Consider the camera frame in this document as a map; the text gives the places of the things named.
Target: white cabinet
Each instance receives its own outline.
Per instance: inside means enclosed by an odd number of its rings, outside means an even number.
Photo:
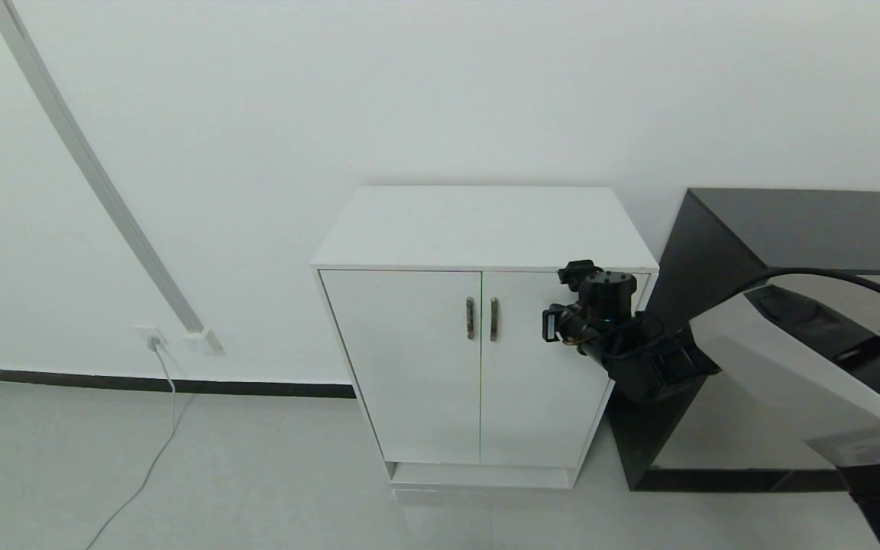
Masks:
[[[613,384],[541,321],[587,258],[642,309],[657,264],[607,188],[356,192],[312,266],[394,484],[572,487]]]

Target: electrical socket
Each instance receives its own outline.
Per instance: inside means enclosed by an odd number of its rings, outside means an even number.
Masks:
[[[168,340],[165,340],[165,337],[161,335],[161,331],[158,330],[158,327],[150,325],[135,325],[135,331],[137,335],[140,335],[142,340],[144,340],[144,345],[147,345],[147,341],[153,336],[158,337],[158,344],[168,345]]]
[[[216,338],[216,335],[212,334],[212,331],[209,328],[206,328],[200,333],[189,333],[182,336],[182,341],[186,343],[186,346],[196,353],[202,353],[203,355],[221,355],[223,353],[223,347],[219,344],[219,340]]]

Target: cabinet door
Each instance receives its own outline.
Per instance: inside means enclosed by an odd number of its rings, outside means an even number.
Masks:
[[[480,273],[322,270],[321,278],[385,460],[477,464]]]
[[[607,372],[575,348],[542,340],[542,310],[572,303],[555,273],[485,272],[481,463],[573,468],[607,392]],[[491,340],[491,300],[498,300]]]

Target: metal handle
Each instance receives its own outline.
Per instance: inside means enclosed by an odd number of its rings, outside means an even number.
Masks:
[[[467,339],[474,340],[474,299],[467,299]]]
[[[491,341],[498,340],[498,299],[491,299]]]

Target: power cord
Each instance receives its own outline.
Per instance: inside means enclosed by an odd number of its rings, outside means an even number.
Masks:
[[[147,348],[151,351],[154,351],[154,355],[158,358],[158,363],[161,365],[161,372],[165,375],[165,380],[168,380],[168,386],[172,387],[172,432],[168,435],[168,439],[165,441],[165,445],[161,445],[161,449],[158,450],[158,454],[154,455],[154,460],[151,461],[151,466],[147,468],[147,474],[144,474],[144,480],[141,483],[141,486],[137,488],[134,494],[131,495],[131,498],[125,501],[125,504],[122,504],[120,508],[118,508],[109,518],[107,522],[104,522],[104,525],[101,526],[101,529],[98,529],[97,535],[94,535],[94,539],[90,541],[90,544],[87,545],[85,550],[90,550],[94,547],[94,543],[97,542],[97,539],[100,539],[101,533],[104,532],[104,529],[108,528],[108,525],[111,525],[112,521],[115,521],[116,516],[121,513],[121,510],[124,510],[128,504],[131,504],[131,501],[137,497],[141,491],[144,489],[144,485],[147,485],[147,480],[151,477],[151,471],[154,470],[154,465],[158,463],[158,459],[161,458],[161,453],[165,452],[165,448],[168,447],[168,443],[172,442],[172,438],[175,438],[175,431],[179,427],[179,423],[175,421],[175,382],[172,380],[172,377],[168,374],[168,369],[165,367],[165,361],[161,358],[161,353],[158,352],[158,345],[161,345],[161,340],[156,336],[150,337],[147,339]]]

